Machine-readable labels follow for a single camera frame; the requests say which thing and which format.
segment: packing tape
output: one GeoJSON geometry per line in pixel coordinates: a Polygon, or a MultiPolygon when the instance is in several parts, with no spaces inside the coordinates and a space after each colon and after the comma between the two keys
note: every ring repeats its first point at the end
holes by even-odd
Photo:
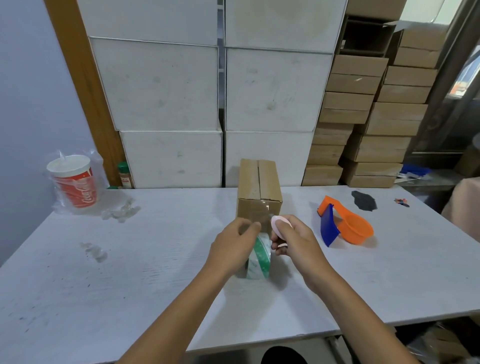
{"type": "Polygon", "coordinates": [[[272,241],[267,233],[257,235],[247,262],[247,279],[268,278],[270,273],[270,250],[272,241]]]}

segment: hand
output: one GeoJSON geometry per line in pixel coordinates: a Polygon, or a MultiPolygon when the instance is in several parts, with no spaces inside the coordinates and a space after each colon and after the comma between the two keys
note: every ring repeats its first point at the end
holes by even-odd
{"type": "Polygon", "coordinates": [[[236,218],[216,236],[205,265],[230,278],[248,260],[261,228],[259,222],[252,224],[246,218],[236,218]],[[244,225],[250,226],[240,235],[239,229],[244,225]]]}
{"type": "Polygon", "coordinates": [[[296,216],[283,215],[283,217],[290,221],[292,227],[281,220],[277,220],[275,225],[286,239],[288,247],[278,248],[283,240],[273,231],[272,249],[276,255],[288,255],[302,274],[307,286],[312,289],[312,282],[318,276],[323,277],[335,271],[325,258],[313,231],[296,216]]]}

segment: white table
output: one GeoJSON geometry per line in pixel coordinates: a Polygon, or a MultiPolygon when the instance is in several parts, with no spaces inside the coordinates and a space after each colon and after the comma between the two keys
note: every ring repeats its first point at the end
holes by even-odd
{"type": "MultiPolygon", "coordinates": [[[[282,213],[311,226],[332,266],[389,324],[480,309],[480,245],[397,187],[360,189],[378,209],[359,210],[347,186],[282,188],[282,213]],[[365,217],[364,246],[326,248],[316,208],[325,195],[365,217]],[[406,198],[410,208],[395,198],[406,198]]],[[[235,215],[236,189],[132,190],[142,210],[120,224],[51,214],[0,268],[0,361],[89,364],[117,360],[192,280],[210,243],[235,215]],[[108,252],[103,263],[80,243],[108,252]]],[[[232,278],[189,350],[338,333],[324,304],[287,257],[269,280],[232,278]]]]}

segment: green bottle cap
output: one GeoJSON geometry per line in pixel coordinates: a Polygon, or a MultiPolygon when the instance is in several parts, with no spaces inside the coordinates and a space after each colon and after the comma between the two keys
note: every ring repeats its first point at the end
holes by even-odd
{"type": "Polygon", "coordinates": [[[120,173],[130,173],[127,162],[120,162],[118,165],[120,173]]]}

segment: red cup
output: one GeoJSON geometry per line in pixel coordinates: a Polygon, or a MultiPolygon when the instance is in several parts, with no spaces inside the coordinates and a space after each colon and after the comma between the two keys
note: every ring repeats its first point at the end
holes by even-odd
{"type": "Polygon", "coordinates": [[[96,203],[97,191],[89,157],[61,157],[48,163],[47,170],[74,207],[85,208],[96,203]]]}

